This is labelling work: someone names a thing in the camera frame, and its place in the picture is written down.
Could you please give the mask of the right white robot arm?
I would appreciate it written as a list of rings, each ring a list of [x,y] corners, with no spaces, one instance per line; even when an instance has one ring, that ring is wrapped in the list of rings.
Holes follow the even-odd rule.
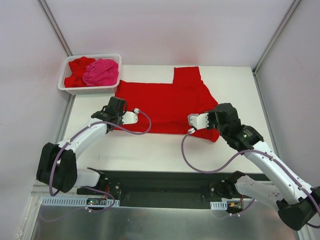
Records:
[[[253,127],[241,123],[231,103],[218,104],[205,119],[207,129],[216,129],[232,149],[254,163],[273,183],[264,185],[235,171],[215,186],[218,195],[227,199],[238,195],[253,198],[275,209],[280,219],[295,231],[309,225],[320,213],[320,188],[311,186],[289,169]]]

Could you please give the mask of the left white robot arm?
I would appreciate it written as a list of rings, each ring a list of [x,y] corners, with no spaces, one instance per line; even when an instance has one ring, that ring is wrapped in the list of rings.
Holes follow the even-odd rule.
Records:
[[[48,185],[52,197],[59,192],[67,193],[76,185],[77,158],[98,138],[122,125],[127,110],[127,102],[113,96],[72,137],[55,144],[48,142],[43,146],[36,179]]]

